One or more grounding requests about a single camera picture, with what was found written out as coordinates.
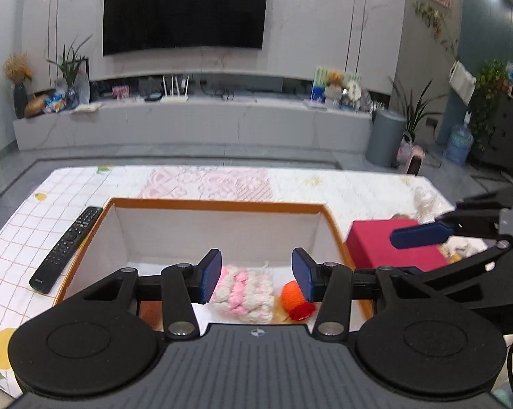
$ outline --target white marble wall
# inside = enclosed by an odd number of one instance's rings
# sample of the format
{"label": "white marble wall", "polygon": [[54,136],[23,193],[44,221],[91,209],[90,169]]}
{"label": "white marble wall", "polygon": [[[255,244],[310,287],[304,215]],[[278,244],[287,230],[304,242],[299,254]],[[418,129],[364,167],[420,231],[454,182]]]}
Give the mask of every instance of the white marble wall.
{"label": "white marble wall", "polygon": [[92,79],[171,71],[312,79],[316,65],[344,69],[347,62],[369,89],[390,92],[387,76],[395,74],[403,13],[404,0],[267,0],[262,50],[160,49],[104,57],[103,0],[24,0],[22,45],[35,73],[34,91],[57,77],[47,58],[92,34],[82,49]]}

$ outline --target blue gripper pad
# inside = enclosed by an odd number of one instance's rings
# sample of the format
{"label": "blue gripper pad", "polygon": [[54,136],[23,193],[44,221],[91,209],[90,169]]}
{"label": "blue gripper pad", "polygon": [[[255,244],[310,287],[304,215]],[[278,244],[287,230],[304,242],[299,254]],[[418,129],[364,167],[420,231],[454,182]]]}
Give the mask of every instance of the blue gripper pad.
{"label": "blue gripper pad", "polygon": [[291,257],[293,275],[298,283],[302,295],[307,302],[313,303],[314,287],[312,283],[312,271],[300,254],[294,250]]}
{"label": "blue gripper pad", "polygon": [[207,267],[204,268],[201,285],[200,285],[200,296],[203,303],[209,303],[215,286],[220,278],[220,271],[222,270],[222,254],[219,250],[215,253],[215,256],[208,262]]}
{"label": "blue gripper pad", "polygon": [[453,229],[438,221],[426,225],[395,229],[389,241],[397,249],[434,246],[445,243],[453,235]]}

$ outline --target potted plant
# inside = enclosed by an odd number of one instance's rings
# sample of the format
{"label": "potted plant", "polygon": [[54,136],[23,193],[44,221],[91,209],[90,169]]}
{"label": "potted plant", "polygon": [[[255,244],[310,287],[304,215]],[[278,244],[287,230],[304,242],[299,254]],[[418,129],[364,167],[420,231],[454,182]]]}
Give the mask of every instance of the potted plant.
{"label": "potted plant", "polygon": [[485,150],[485,138],[490,137],[495,131],[492,121],[500,95],[508,91],[504,85],[505,80],[506,64],[497,60],[486,61],[476,76],[476,87],[470,100],[470,127],[480,151]]}
{"label": "potted plant", "polygon": [[58,61],[47,60],[49,63],[56,65],[59,70],[61,70],[61,74],[64,76],[65,82],[67,84],[67,91],[65,93],[65,101],[67,109],[74,109],[79,104],[79,94],[74,87],[75,79],[79,73],[80,65],[83,63],[84,58],[78,56],[78,52],[81,47],[83,47],[86,42],[91,39],[92,36],[89,35],[85,38],[85,40],[78,45],[76,48],[73,47],[77,38],[73,40],[69,48],[67,49],[67,53],[65,50],[61,56],[58,57]]}
{"label": "potted plant", "polygon": [[31,71],[29,70],[26,54],[10,54],[3,65],[3,72],[15,85],[12,97],[15,104],[16,118],[24,118],[24,109],[28,104],[28,92],[24,81],[31,81]]}
{"label": "potted plant", "polygon": [[423,99],[427,89],[429,89],[431,83],[433,81],[429,81],[425,86],[424,90],[421,92],[419,96],[419,100],[417,104],[414,106],[414,91],[410,89],[410,98],[407,97],[406,91],[404,90],[402,84],[398,81],[395,83],[392,78],[389,78],[391,84],[393,85],[393,90],[397,97],[400,100],[400,110],[403,114],[404,118],[406,118],[406,129],[405,132],[408,136],[410,136],[411,142],[416,139],[416,128],[419,122],[426,116],[441,114],[441,112],[435,111],[425,111],[427,105],[435,100],[439,100],[440,98],[444,98],[447,94],[437,95],[436,97],[431,97],[429,99]]}

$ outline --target blue bottle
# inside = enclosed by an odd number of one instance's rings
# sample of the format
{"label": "blue bottle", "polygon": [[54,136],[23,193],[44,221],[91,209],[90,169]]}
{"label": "blue bottle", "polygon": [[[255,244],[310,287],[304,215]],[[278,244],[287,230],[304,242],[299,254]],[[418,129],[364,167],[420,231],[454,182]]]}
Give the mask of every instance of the blue bottle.
{"label": "blue bottle", "polygon": [[470,148],[474,143],[474,137],[470,131],[471,114],[469,111],[465,114],[465,120],[462,125],[456,125],[449,136],[448,146],[444,151],[444,157],[455,164],[462,166],[465,164]]}

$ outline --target red box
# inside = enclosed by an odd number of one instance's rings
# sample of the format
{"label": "red box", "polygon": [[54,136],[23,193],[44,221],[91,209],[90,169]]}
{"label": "red box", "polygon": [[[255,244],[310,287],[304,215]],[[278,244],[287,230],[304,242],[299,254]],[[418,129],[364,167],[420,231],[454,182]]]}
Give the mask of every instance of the red box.
{"label": "red box", "polygon": [[417,224],[414,219],[354,221],[345,244],[357,269],[417,266],[427,272],[446,265],[437,246],[397,249],[391,245],[389,236],[393,230]]}

